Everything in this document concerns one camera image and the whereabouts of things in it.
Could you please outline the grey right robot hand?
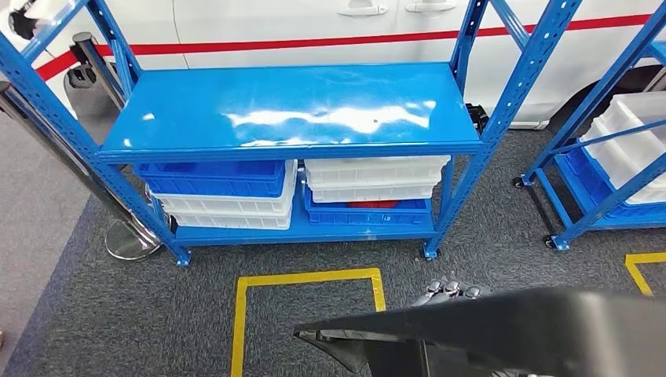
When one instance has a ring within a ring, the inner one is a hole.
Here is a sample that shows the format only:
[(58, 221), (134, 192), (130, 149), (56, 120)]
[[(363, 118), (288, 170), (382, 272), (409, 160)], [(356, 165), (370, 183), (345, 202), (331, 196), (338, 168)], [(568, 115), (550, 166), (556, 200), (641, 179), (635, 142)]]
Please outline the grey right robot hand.
[(411, 307), (436, 305), (454, 300), (474, 300), (490, 293), (489, 288), (483, 285), (467, 283), (455, 278), (442, 278), (431, 280)]

